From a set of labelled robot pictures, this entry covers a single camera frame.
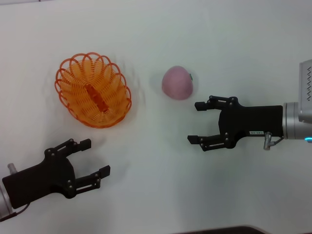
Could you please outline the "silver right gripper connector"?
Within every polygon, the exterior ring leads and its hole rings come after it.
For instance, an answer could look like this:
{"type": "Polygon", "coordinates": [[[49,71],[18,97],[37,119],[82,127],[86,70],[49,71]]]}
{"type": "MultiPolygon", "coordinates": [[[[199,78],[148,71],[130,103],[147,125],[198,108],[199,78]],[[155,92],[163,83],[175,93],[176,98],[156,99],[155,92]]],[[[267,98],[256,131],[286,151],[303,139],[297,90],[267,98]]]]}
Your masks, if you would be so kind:
{"type": "Polygon", "coordinates": [[[264,150],[270,150],[270,148],[272,147],[272,143],[271,143],[271,139],[272,139],[272,134],[271,132],[265,132],[265,135],[264,135],[264,146],[263,146],[263,149],[264,150]]]}

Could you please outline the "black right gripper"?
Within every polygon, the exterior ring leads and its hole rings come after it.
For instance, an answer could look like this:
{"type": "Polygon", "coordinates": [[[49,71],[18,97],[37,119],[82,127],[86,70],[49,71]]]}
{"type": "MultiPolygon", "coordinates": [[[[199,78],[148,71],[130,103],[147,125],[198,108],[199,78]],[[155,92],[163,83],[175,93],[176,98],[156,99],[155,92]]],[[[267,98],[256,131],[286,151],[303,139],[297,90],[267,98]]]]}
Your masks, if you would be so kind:
{"type": "Polygon", "coordinates": [[[197,111],[221,110],[219,135],[187,136],[192,145],[199,145],[204,152],[232,149],[240,139],[264,136],[265,132],[271,132],[272,146],[284,139],[281,105],[245,107],[239,104],[237,97],[210,96],[207,102],[196,102],[195,108],[197,111]]]}

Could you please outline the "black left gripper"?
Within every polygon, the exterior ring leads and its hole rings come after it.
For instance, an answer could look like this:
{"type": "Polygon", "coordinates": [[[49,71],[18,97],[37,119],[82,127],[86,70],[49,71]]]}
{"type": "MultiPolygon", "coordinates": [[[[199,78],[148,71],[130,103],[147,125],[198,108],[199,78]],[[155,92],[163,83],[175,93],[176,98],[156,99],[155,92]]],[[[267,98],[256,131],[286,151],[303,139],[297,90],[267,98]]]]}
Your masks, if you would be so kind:
{"type": "Polygon", "coordinates": [[[48,148],[40,164],[2,179],[10,199],[39,199],[51,193],[73,198],[99,189],[101,180],[110,175],[109,165],[75,179],[73,166],[67,159],[71,154],[90,148],[90,139],[77,143],[72,138],[54,148],[48,148]]]}

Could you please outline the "pink peach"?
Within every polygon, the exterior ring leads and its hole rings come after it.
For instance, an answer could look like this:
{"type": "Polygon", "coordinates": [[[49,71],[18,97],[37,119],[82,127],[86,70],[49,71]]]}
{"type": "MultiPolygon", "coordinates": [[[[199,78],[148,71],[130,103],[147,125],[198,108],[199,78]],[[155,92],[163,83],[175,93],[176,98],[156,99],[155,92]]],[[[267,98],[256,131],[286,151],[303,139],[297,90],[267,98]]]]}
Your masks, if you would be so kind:
{"type": "Polygon", "coordinates": [[[173,66],[165,73],[161,87],[168,97],[185,100],[193,93],[193,78],[184,67],[173,66]]]}

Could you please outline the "orange woven plastic basket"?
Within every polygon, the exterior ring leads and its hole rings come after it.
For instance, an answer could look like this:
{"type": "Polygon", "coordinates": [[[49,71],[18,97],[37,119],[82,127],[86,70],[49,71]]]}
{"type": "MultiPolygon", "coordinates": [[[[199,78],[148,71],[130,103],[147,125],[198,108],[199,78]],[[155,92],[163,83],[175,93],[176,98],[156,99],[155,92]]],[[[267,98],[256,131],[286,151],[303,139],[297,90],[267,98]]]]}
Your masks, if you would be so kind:
{"type": "Polygon", "coordinates": [[[88,127],[112,127],[132,107],[131,91],[118,65],[95,52],[65,59],[56,72],[54,86],[62,105],[88,127]]]}

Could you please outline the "silver vented right wrist housing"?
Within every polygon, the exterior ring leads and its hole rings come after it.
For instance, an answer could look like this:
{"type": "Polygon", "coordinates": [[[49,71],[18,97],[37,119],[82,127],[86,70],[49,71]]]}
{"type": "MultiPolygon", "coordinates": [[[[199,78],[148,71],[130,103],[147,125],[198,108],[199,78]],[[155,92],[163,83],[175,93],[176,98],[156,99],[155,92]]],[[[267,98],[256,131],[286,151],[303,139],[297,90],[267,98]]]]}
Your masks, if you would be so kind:
{"type": "Polygon", "coordinates": [[[298,118],[312,123],[312,59],[299,64],[298,118]]]}

